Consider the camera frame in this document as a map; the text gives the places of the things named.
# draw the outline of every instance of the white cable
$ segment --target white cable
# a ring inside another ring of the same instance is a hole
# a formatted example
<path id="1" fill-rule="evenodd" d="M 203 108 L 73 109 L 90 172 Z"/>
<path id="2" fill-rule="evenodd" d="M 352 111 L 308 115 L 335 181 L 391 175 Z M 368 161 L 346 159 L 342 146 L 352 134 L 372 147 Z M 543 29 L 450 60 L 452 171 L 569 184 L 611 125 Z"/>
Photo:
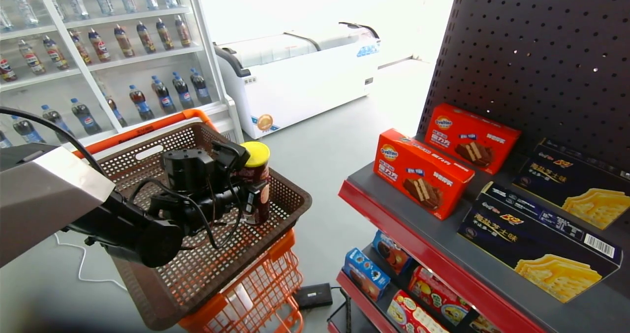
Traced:
<path id="1" fill-rule="evenodd" d="M 85 249 L 85 247 L 80 246 L 80 245 L 74 245 L 74 244 L 71 244 L 71 243 L 61 243 L 61 242 L 59 241 L 59 236 L 58 236 L 57 234 L 54 234 L 54 235 L 55 235 L 55 239 L 56 239 L 56 241 L 57 241 L 57 245 L 67 245 L 67 246 L 73 246 L 74 248 L 79 248 L 80 250 L 82 250 L 82 251 L 83 251 L 83 256 L 81 257 L 81 264 L 79 264 L 79 274 L 77 275 L 77 277 L 79 278 L 79 280 L 80 280 L 80 281 L 86 281 L 86 282 L 88 282 L 88 283 L 114 283 L 114 284 L 116 284 L 119 288 L 121 288 L 122 290 L 127 291 L 126 287 L 125 287 L 123 284 L 121 284 L 121 283 L 119 283 L 119 282 L 117 282 L 117 281 L 115 281 L 115 280 L 112 280 L 112 279 L 103 279 L 103 280 L 97 280 L 97 279 L 83 279 L 83 278 L 81 277 L 81 270 L 83 270 L 83 263 L 85 262 L 85 257 L 86 257 L 86 255 L 88 255 L 88 250 L 86 250 L 86 249 Z"/>

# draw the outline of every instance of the barcode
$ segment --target barcode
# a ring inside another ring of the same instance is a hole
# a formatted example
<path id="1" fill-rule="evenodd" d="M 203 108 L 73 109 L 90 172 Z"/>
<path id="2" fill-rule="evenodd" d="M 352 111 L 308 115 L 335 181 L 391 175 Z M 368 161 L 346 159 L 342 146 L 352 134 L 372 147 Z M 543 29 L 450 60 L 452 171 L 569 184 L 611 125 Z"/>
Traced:
<path id="1" fill-rule="evenodd" d="M 604 241 L 598 240 L 589 234 L 586 234 L 586 237 L 584 238 L 584 243 L 591 246 L 592 248 L 595 248 L 601 253 L 608 255 L 608 257 L 610 258 L 615 257 L 615 248 L 613 246 L 605 243 Z"/>

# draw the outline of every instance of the orange shopping cart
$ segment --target orange shopping cart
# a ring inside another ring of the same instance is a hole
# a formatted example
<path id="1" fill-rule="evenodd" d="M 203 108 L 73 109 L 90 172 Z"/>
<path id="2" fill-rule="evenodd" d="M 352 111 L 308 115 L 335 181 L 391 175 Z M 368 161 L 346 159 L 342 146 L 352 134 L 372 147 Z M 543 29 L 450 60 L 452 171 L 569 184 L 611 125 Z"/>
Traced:
<path id="1" fill-rule="evenodd" d="M 188 122 L 173 127 L 183 121 Z M 204 113 L 188 109 L 87 149 L 97 156 L 114 147 L 121 149 L 99 163 L 117 190 L 129 196 L 144 178 L 165 182 L 160 166 L 164 151 L 205 149 L 212 153 L 212 140 L 227 142 Z M 179 323 L 191 333 L 249 333 L 263 327 L 301 331 L 302 317 L 292 298 L 302 283 L 297 257 L 291 251 L 295 244 L 292 227 L 310 207 L 311 197 L 273 169 L 270 176 L 269 219 L 260 226 L 240 225 L 224 247 L 212 248 L 202 232 L 183 243 L 195 249 L 180 252 L 160 268 L 112 258 L 146 326 L 163 331 Z M 158 191 L 148 185 L 135 202 L 146 208 Z M 222 220 L 230 223 L 237 216 L 238 211 L 232 210 Z M 216 227 L 214 237 L 223 241 L 228 232 L 229 226 Z"/>

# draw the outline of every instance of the power adapter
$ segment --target power adapter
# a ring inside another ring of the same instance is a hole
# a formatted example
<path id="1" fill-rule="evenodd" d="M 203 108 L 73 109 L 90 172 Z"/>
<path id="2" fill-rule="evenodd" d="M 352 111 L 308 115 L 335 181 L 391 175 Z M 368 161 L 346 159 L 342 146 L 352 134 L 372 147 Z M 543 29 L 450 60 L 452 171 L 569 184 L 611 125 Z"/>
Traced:
<path id="1" fill-rule="evenodd" d="M 302 286 L 293 294 L 293 299 L 297 302 L 300 310 L 333 304 L 333 295 L 328 283 Z"/>

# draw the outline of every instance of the yellow lid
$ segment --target yellow lid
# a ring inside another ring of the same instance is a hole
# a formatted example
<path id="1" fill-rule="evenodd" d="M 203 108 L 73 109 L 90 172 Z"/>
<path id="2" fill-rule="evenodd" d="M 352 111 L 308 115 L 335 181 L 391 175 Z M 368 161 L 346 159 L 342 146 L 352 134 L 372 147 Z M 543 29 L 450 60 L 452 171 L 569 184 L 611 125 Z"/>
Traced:
<path id="1" fill-rule="evenodd" d="M 250 153 L 250 158 L 245 163 L 245 167 L 259 167 L 265 164 L 272 155 L 267 145 L 261 142 L 246 142 L 241 144 Z"/>

